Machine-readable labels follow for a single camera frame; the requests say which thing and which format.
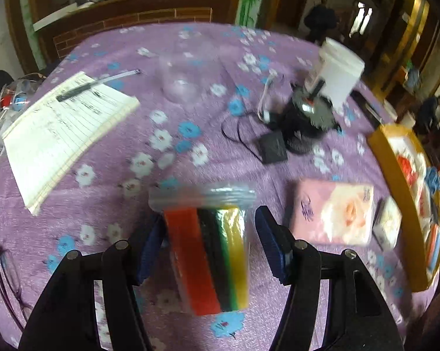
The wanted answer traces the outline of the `standing person in dark clothes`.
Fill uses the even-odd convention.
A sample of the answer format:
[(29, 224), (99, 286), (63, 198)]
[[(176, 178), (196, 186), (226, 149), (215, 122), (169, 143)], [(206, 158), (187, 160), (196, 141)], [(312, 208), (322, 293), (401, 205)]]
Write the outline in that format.
[(305, 26), (309, 29), (305, 40), (311, 43), (322, 42), (326, 33), (336, 29), (339, 18), (335, 10), (328, 7), (328, 0), (320, 0), (303, 20)]

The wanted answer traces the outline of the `red and blue sponge pack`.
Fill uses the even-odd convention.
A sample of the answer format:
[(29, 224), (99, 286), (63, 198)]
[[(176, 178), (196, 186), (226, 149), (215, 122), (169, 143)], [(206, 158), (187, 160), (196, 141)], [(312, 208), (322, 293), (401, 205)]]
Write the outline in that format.
[(429, 231), (426, 251), (427, 273), (433, 274), (440, 254), (440, 226), (433, 224)]

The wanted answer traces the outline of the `white plastic jar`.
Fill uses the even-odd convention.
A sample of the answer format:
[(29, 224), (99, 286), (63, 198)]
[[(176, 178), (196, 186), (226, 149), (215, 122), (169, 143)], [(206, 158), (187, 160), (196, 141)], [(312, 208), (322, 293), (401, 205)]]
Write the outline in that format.
[(311, 92), (320, 79), (325, 81), (320, 94), (329, 98), (335, 109), (342, 108), (347, 97), (359, 82), (365, 62), (340, 42), (326, 37), (305, 78), (304, 86)]

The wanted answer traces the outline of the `red plastic bag ball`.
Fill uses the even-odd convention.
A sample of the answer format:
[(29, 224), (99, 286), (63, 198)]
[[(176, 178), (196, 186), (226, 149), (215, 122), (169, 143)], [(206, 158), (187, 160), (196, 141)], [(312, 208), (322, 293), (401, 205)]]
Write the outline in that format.
[(406, 183), (409, 187), (412, 187), (418, 178), (417, 170), (406, 156), (397, 154), (396, 159), (400, 169), (402, 170)]

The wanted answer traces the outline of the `black pen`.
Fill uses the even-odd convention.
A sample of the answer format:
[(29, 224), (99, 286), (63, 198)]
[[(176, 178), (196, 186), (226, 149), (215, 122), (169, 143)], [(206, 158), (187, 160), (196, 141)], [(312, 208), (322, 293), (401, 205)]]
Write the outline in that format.
[(82, 94), (83, 92), (86, 92), (88, 90), (91, 90), (92, 88), (105, 84), (107, 82), (112, 82), (112, 81), (116, 81), (119, 80), (121, 78), (126, 78), (126, 77), (130, 77), (133, 75), (140, 75), (142, 73), (142, 71), (140, 69), (136, 69), (136, 70), (128, 70), (125, 72), (121, 72), (119, 74), (116, 75), (111, 75), (105, 78), (101, 78), (101, 79), (97, 79), (94, 80), (92, 82), (87, 82), (83, 85), (77, 86), (76, 88), (73, 88), (71, 90), (67, 90), (66, 92), (59, 94), (56, 96), (56, 100), (58, 102), (63, 102), (66, 101), (67, 99), (76, 97), (80, 94)]

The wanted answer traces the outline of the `black smartphone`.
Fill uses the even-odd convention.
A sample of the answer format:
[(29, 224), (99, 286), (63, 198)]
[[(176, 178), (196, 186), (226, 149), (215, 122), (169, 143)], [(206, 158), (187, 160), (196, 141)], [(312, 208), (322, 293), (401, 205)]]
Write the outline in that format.
[(376, 112), (376, 109), (365, 99), (362, 93), (358, 90), (352, 90), (350, 94), (351, 99), (359, 107), (366, 119), (370, 122), (374, 129), (377, 129), (382, 123), (383, 118)]

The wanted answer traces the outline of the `black power adapter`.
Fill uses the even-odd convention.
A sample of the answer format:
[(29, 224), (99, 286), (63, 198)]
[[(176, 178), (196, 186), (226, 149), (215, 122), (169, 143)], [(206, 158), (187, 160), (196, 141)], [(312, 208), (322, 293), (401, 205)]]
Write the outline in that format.
[(258, 139), (261, 162), (270, 165), (288, 160), (287, 149), (281, 131), (269, 132)]

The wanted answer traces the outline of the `yellow cardboard box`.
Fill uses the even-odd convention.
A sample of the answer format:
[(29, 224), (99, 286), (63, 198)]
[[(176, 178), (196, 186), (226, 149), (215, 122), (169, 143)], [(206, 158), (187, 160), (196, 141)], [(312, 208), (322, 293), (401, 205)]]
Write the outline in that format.
[[(391, 146), (393, 139), (402, 139), (415, 154), (422, 154), (426, 165), (431, 162), (417, 136), (412, 130), (398, 124), (381, 124), (367, 136), (367, 144), (383, 173), (388, 189), (402, 213), (403, 266), (412, 292), (418, 293), (428, 289), (440, 269), (440, 249), (432, 273), (427, 272), (426, 249), (419, 220), (417, 205), (414, 203), (410, 187)], [(440, 220), (440, 192), (434, 194), (434, 203)]]

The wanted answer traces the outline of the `purple floral tablecloth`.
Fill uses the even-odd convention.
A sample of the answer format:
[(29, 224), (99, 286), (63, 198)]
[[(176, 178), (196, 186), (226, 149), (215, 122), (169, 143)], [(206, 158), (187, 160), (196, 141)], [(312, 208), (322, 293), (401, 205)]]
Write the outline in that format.
[[(221, 78), (194, 105), (170, 102), (161, 90), (159, 58), (180, 44), (194, 48), (211, 42), (219, 52)], [(51, 192), (38, 216), (32, 216), (12, 174), (7, 156), (0, 161), (0, 245), (18, 267), (23, 299), (34, 305), (62, 257), (105, 250), (127, 238), (139, 219), (149, 216), (151, 185), (174, 188), (210, 181), (253, 181), (257, 204), (266, 204), (282, 221), (288, 189), (301, 178), (367, 182), (376, 202), (389, 190), (366, 143), (371, 124), (349, 97), (337, 120), (343, 132), (331, 132), (310, 154), (289, 155), (288, 162), (263, 166), (235, 135), (241, 113), (256, 111), (269, 75), (269, 95), (282, 105), (291, 94), (290, 80), (306, 78), (318, 48), (278, 33), (215, 24), (160, 24), (102, 32), (86, 39), (66, 57), (37, 91), (39, 99), (79, 71), (93, 78), (124, 70), (142, 75), (109, 83), (139, 99), (140, 106), (96, 142)], [(136, 291), (149, 339), (155, 350), (267, 350), (286, 302), (288, 287), (271, 274), (257, 235), (251, 242), (250, 305), (243, 314), (194, 317), (182, 310), (169, 252), (157, 258), (153, 275)], [(365, 261), (404, 338), (434, 298), (429, 290), (412, 293), (401, 263), (402, 244), (383, 253), (372, 240), (356, 252)], [(17, 328), (0, 295), (0, 341), (17, 346)]]

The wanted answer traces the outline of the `clear plastic cup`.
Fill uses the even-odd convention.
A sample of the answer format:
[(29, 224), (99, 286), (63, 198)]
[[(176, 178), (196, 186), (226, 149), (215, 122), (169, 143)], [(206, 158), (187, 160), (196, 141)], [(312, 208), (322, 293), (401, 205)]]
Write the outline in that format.
[(159, 79), (163, 95), (172, 103), (197, 103), (221, 78), (218, 49), (211, 42), (188, 48), (180, 44), (159, 58)]

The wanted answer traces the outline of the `blue knitted cloth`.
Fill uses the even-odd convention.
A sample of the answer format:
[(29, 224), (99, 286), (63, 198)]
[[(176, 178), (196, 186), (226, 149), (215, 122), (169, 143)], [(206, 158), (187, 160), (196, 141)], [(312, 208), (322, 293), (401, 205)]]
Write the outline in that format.
[(431, 194), (440, 191), (440, 176), (438, 175), (436, 167), (430, 166), (426, 169), (425, 184)]

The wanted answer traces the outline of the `pink tissue pack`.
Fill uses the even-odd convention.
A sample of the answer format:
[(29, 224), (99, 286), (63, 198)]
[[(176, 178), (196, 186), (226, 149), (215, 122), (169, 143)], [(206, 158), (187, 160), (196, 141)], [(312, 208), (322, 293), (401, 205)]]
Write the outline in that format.
[(289, 229), (295, 238), (312, 244), (367, 246), (373, 203), (372, 185), (302, 179)]

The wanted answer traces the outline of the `bag of red yellow sponges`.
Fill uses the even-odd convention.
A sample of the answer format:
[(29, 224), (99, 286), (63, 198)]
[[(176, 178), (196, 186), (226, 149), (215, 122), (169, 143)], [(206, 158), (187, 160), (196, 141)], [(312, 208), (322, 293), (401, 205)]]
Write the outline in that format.
[(150, 189), (149, 206), (164, 217), (178, 290), (191, 314), (249, 306), (247, 212), (256, 198), (247, 183)]

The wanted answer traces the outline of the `white notebook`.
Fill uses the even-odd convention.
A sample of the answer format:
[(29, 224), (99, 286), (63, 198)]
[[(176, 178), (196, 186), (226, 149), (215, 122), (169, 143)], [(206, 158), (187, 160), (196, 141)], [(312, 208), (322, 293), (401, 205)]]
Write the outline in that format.
[(63, 102), (56, 100), (94, 80), (82, 71), (76, 73), (39, 98), (4, 132), (8, 162), (32, 216), (38, 215), (82, 154), (140, 105), (136, 97), (105, 84)]

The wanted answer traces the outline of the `black electric motor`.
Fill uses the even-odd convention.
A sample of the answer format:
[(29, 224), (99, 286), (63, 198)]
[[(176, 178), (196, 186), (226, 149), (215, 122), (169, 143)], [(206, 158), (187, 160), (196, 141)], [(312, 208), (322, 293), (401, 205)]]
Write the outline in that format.
[(286, 148), (293, 154), (307, 154), (329, 131), (341, 131), (330, 99), (322, 94), (326, 85), (319, 78), (312, 91), (292, 84), (292, 94), (279, 115), (279, 130)]

